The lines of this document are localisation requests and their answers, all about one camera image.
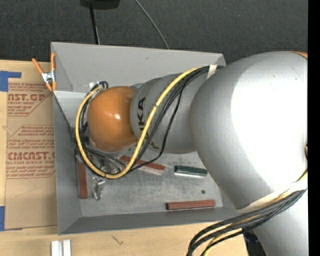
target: cable bundle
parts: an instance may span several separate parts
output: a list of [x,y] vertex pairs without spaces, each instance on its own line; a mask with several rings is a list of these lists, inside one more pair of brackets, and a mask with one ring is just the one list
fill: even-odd
[[[308,177],[306,171],[296,182],[305,182],[304,179]],[[290,186],[287,190],[275,198],[267,206],[257,210],[245,213],[243,215],[233,217],[224,221],[220,221],[207,228],[204,228],[197,233],[189,243],[188,252],[186,256],[192,256],[193,252],[203,243],[211,239],[206,249],[202,252],[201,256],[208,256],[209,251],[213,246],[227,239],[236,237],[244,232],[248,232],[264,224],[274,216],[284,212],[289,207],[294,205],[306,192],[307,188],[292,191]]]
[[[158,98],[157,102],[155,103],[155,106],[153,107],[153,109],[151,110],[147,121],[145,123],[144,129],[142,131],[142,134],[140,136],[140,139],[138,140],[137,146],[135,148],[135,151],[132,155],[131,160],[129,161],[127,166],[124,166],[124,164],[122,162],[120,162],[119,160],[117,160],[114,157],[108,156],[108,155],[102,155],[101,153],[98,153],[92,149],[87,148],[86,143],[84,142],[84,133],[88,127],[87,123],[84,123],[84,116],[88,107],[88,104],[90,102],[90,100],[95,96],[96,93],[98,93],[99,91],[104,90],[105,88],[101,87],[101,86],[95,86],[94,88],[92,88],[92,90],[88,93],[88,95],[84,98],[83,102],[81,103],[77,115],[76,115],[76,121],[75,121],[75,138],[76,138],[76,143],[78,146],[78,150],[80,152],[81,158],[83,160],[83,162],[85,163],[85,165],[92,170],[94,173],[96,173],[97,175],[103,177],[103,178],[107,178],[107,179],[118,179],[120,177],[123,177],[124,175],[128,174],[129,172],[132,172],[138,168],[141,168],[145,165],[148,165],[154,161],[156,161],[164,152],[165,146],[166,146],[166,141],[167,141],[167,137],[171,128],[171,125],[174,121],[175,115],[178,111],[179,105],[180,105],[180,100],[181,100],[181,96],[183,93],[183,90],[186,88],[186,86],[195,78],[197,78],[198,76],[200,76],[203,73],[208,72],[209,67],[208,66],[204,66],[204,67],[199,67],[199,68],[192,68],[180,75],[178,75],[169,85],[168,87],[164,90],[164,92],[161,94],[161,96]],[[157,108],[160,106],[160,104],[162,104],[162,102],[164,101],[164,98],[170,93],[170,95],[167,97],[168,99],[165,101],[164,106],[161,110],[161,112],[159,113],[158,119],[156,120],[155,124],[153,125],[153,129],[151,131],[151,133],[149,134],[149,136],[147,137],[146,142],[144,143],[144,140],[147,136],[147,132],[148,129],[151,125],[151,122],[154,118],[154,115],[157,111]],[[138,166],[134,165],[136,164],[136,162],[138,160],[141,159],[141,157],[143,156],[144,152],[147,150],[149,143],[151,142],[151,139],[153,138],[154,134],[157,131],[158,126],[160,125],[163,117],[166,115],[169,107],[172,105],[173,101],[178,97],[177,100],[177,104],[175,106],[175,109],[173,111],[173,114],[170,118],[167,130],[165,132],[164,138],[163,138],[163,143],[162,143],[162,147],[160,150],[159,155],[150,160],[147,161],[143,164],[140,164]],[[114,166],[117,170],[118,173],[116,174],[110,174],[110,173],[106,173],[103,170],[101,170],[100,168],[98,168],[90,159],[88,156],[88,152],[90,152],[91,154],[94,154],[96,157],[100,158],[100,159],[104,159],[106,160],[109,164],[111,164],[112,166]]]

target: gray box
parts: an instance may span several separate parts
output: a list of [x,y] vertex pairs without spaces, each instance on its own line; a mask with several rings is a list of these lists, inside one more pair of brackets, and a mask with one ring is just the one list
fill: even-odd
[[[59,234],[212,222],[237,215],[209,174],[175,174],[175,165],[204,168],[196,152],[163,154],[156,161],[166,166],[162,172],[142,168],[120,179],[106,180],[99,201],[91,195],[94,175],[87,169],[89,198],[80,199],[71,132],[90,82],[104,80],[109,87],[131,86],[194,67],[225,66],[222,54],[57,42],[52,43],[51,50],[56,54],[53,110]],[[147,150],[143,159],[156,155]],[[166,210],[170,202],[211,199],[216,201],[214,208]]]

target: cardboard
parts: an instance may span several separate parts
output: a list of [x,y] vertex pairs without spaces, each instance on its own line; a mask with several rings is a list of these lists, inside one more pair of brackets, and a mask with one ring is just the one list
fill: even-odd
[[[50,69],[47,62],[40,66],[44,72]],[[0,70],[21,73],[21,78],[8,79],[7,120],[2,127],[6,135],[4,229],[56,225],[53,94],[31,61],[2,60]]]

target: black cable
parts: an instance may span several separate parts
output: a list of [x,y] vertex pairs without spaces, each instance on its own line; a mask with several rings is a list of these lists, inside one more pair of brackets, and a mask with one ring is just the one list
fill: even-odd
[[97,151],[95,151],[95,150],[93,150],[91,148],[87,148],[86,150],[89,153],[91,153],[91,154],[93,154],[95,156],[98,156],[98,157],[100,157],[102,159],[106,159],[108,161],[114,161],[114,162],[118,163],[119,165],[121,165],[123,168],[126,167],[126,165],[123,162],[121,162],[120,160],[118,160],[118,159],[116,159],[116,158],[114,158],[114,157],[112,157],[110,155],[105,155],[105,154],[99,153],[99,152],[97,152]]
[[148,165],[148,164],[151,164],[151,163],[153,163],[154,161],[156,161],[159,157],[162,156],[162,154],[163,154],[163,152],[164,152],[164,149],[165,149],[165,146],[166,146],[167,137],[168,137],[168,134],[169,134],[171,125],[172,125],[172,123],[173,123],[173,121],[174,121],[174,118],[175,118],[175,116],[176,116],[177,110],[178,110],[179,105],[180,105],[181,95],[182,95],[182,92],[180,92],[180,95],[179,95],[179,98],[178,98],[178,102],[177,102],[177,104],[176,104],[176,106],[175,106],[174,112],[173,112],[173,114],[172,114],[172,116],[171,116],[170,122],[169,122],[168,127],[167,127],[167,129],[166,129],[166,131],[165,131],[165,134],[164,134],[164,137],[163,137],[163,143],[162,143],[162,147],[161,147],[161,150],[160,150],[159,155],[158,155],[156,158],[152,159],[152,160],[149,160],[149,161],[147,161],[147,162],[145,162],[145,163],[142,163],[142,164],[140,164],[140,165],[138,165],[138,166],[130,169],[129,172],[132,172],[132,171],[134,171],[134,170],[136,170],[136,169],[139,169],[139,168],[141,168],[141,167],[143,167],[143,166],[146,166],[146,165]]
[[[145,153],[145,151],[147,150],[149,143],[151,142],[153,136],[155,135],[163,117],[165,116],[165,114],[167,113],[169,107],[171,106],[171,104],[173,103],[173,101],[176,99],[176,97],[182,93],[182,91],[184,90],[184,88],[190,83],[192,82],[194,79],[196,79],[197,77],[199,77],[200,75],[202,75],[203,73],[207,72],[209,70],[208,66],[204,66],[201,67],[193,72],[191,72],[189,75],[187,75],[182,81],[180,81],[176,87],[174,88],[173,92],[169,95],[167,101],[165,102],[160,114],[158,115],[158,118],[155,122],[155,124],[153,125],[153,129],[151,131],[151,133],[148,135],[147,141],[144,143],[139,155],[136,157],[135,162],[139,161],[141,159],[141,157],[143,156],[143,154]],[[144,163],[143,166],[147,165],[147,164],[152,163],[151,162],[147,162]]]
[[[92,92],[94,89],[96,89],[97,87],[101,86],[104,90],[109,88],[109,84],[106,81],[100,81],[99,83],[96,83],[94,85],[94,87],[91,88],[90,92]],[[82,138],[84,137],[85,131],[88,128],[88,122],[84,123],[84,119],[85,119],[85,113],[87,111],[87,107],[88,107],[89,101],[87,101],[85,103],[85,105],[83,106],[82,109],[82,116],[81,116],[81,126],[80,126],[80,136],[82,135]]]
[[223,227],[225,225],[228,225],[228,224],[232,224],[232,223],[236,223],[236,222],[239,222],[239,221],[243,221],[245,219],[248,219],[248,218],[251,218],[251,217],[254,217],[254,216],[257,216],[259,215],[260,217],[258,217],[258,220],[260,221],[262,219],[262,217],[264,218],[265,216],[273,213],[274,211],[276,211],[280,206],[282,206],[283,204],[285,204],[286,202],[292,200],[292,198],[298,193],[299,191],[297,192],[294,192],[292,193],[290,196],[287,196],[285,198],[282,198],[281,200],[269,205],[269,206],[266,206],[262,209],[258,209],[258,210],[254,210],[254,211],[251,211],[251,212],[248,212],[246,214],[243,214],[243,215],[240,215],[240,216],[236,216],[236,217],[233,217],[233,218],[230,218],[230,219],[227,219],[227,220],[224,220],[224,221],[220,221],[218,223],[215,223],[207,228],[204,228],[203,230],[201,230],[200,232],[198,232],[193,238],[192,240],[190,241],[189,243],[189,250],[191,251],[193,249],[193,247],[198,247],[199,245],[201,245],[202,243],[204,243],[205,241],[207,241],[208,239],[212,238],[213,234],[215,233],[211,233],[207,236],[205,236],[206,239],[204,239],[204,237],[200,240],[198,240],[200,237],[202,237],[204,234],[212,231],[212,230],[215,230],[217,228],[220,228],[220,227]]
[[93,8],[92,4],[89,5],[89,10],[90,10],[90,16],[91,16],[95,44],[100,45],[100,38],[98,35],[98,28],[97,28],[96,19],[95,19],[95,12],[94,12],[94,8]]
[[[199,247],[201,244],[203,244],[204,242],[213,239],[214,237],[217,237],[219,235],[225,234],[227,232],[236,230],[236,229],[242,229],[242,232],[247,232],[249,230],[255,229],[256,227],[262,225],[263,223],[267,222],[268,220],[270,220],[271,218],[273,218],[275,215],[282,213],[283,211],[285,211],[286,209],[288,209],[289,207],[291,207],[294,203],[296,203],[301,197],[302,195],[305,193],[306,190],[302,190],[302,191],[295,191],[293,192],[291,195],[279,200],[278,202],[269,205],[263,209],[259,209],[256,211],[252,211],[246,214],[243,214],[241,216],[238,217],[234,217],[231,219],[227,219],[225,221],[221,221],[219,223],[216,223],[214,225],[211,225],[205,229],[203,229],[202,231],[200,231],[198,234],[196,234],[188,247],[188,253],[187,256],[191,256],[193,251]],[[205,233],[208,233],[214,229],[217,229],[219,227],[223,227],[227,224],[230,223],[235,223],[235,222],[239,222],[245,219],[248,219],[250,217],[253,217],[255,215],[260,215],[259,217],[240,223],[240,224],[235,224],[223,229],[220,229],[216,232],[210,233],[206,236],[204,236],[203,238],[201,238],[200,240],[198,240],[197,242],[195,240],[199,239],[201,236],[203,236]]]
[[211,247],[219,244],[220,242],[225,241],[225,240],[227,240],[229,238],[236,237],[236,236],[238,236],[240,234],[243,234],[244,232],[248,232],[250,230],[253,230],[253,229],[257,228],[258,226],[264,224],[265,222],[267,222],[271,218],[273,218],[275,215],[284,212],[286,209],[288,209],[289,207],[294,205],[303,196],[303,194],[305,192],[306,192],[306,189],[302,190],[302,191],[297,191],[297,195],[293,199],[291,199],[290,201],[284,203],[282,206],[280,206],[278,208],[278,210],[274,211],[272,214],[270,214],[269,216],[265,217],[262,221],[259,221],[259,222],[255,223],[254,225],[245,227],[245,228],[242,229],[242,231],[238,231],[238,232],[236,232],[234,234],[228,235],[228,236],[226,236],[226,237],[224,237],[222,239],[219,239],[218,241],[210,244],[209,246],[207,246],[207,248],[202,252],[202,254],[200,256],[204,256],[207,250],[209,250]]
[[163,43],[165,44],[165,47],[170,50],[165,37],[162,35],[160,29],[157,27],[156,23],[153,21],[153,19],[150,17],[149,13],[145,10],[145,8],[141,5],[141,3],[138,0],[134,0],[136,2],[136,4],[140,7],[140,9],[144,12],[144,14],[147,16],[147,18],[149,19],[149,21],[151,21],[152,25],[154,26],[154,28],[156,29],[156,31],[158,32],[158,34],[160,35]]

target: blue tape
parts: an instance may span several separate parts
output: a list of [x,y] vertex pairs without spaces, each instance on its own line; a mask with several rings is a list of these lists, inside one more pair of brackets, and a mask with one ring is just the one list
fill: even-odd
[[5,207],[0,206],[0,231],[5,230]]
[[0,71],[0,92],[8,91],[9,78],[21,78],[21,72]]

